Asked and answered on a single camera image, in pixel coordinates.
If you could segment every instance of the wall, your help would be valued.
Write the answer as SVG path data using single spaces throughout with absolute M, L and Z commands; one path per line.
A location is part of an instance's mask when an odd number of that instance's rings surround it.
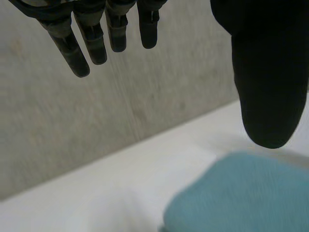
M 0 198 L 57 177 L 237 98 L 229 35 L 204 0 L 169 0 L 157 46 L 140 42 L 137 9 L 127 49 L 74 76 L 47 32 L 0 2 Z

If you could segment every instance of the gray wall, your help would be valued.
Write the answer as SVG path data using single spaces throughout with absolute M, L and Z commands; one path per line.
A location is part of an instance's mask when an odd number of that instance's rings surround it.
M 156 48 L 140 42 L 74 76 L 39 23 L 0 1 L 0 198 L 57 177 L 237 98 L 229 35 L 209 1 L 169 0 Z M 82 38 L 73 30 L 86 59 Z

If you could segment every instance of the teal towel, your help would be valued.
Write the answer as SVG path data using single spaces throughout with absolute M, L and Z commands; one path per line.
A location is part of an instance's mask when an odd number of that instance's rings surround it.
M 309 172 L 233 153 L 179 193 L 162 232 L 309 232 Z

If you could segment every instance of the robotic hand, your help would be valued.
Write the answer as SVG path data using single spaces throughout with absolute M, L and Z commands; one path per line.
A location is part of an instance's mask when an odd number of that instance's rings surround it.
M 71 30 L 71 12 L 93 63 L 107 57 L 100 19 L 106 9 L 113 51 L 126 48 L 126 13 L 136 0 L 10 0 L 49 32 L 79 77 L 89 66 Z M 145 48 L 157 40 L 158 10 L 167 0 L 137 0 Z M 215 19 L 232 38 L 235 84 L 242 118 L 257 144 L 278 148 L 292 136 L 301 118 L 309 78 L 308 0 L 211 0 Z
M 71 29 L 71 12 L 82 33 L 94 64 L 107 60 L 100 20 L 105 10 L 108 34 L 114 52 L 126 48 L 126 14 L 137 0 L 9 0 L 21 12 L 36 18 L 48 31 L 64 59 L 78 77 L 90 73 L 89 66 Z M 157 41 L 159 9 L 167 0 L 138 0 L 140 36 L 145 48 Z

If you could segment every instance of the white surface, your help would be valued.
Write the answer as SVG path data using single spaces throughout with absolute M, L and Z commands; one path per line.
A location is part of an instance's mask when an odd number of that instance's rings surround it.
M 309 103 L 284 149 L 309 156 Z M 155 232 L 171 197 L 229 151 L 264 150 L 245 134 L 239 102 L 1 204 L 2 232 Z

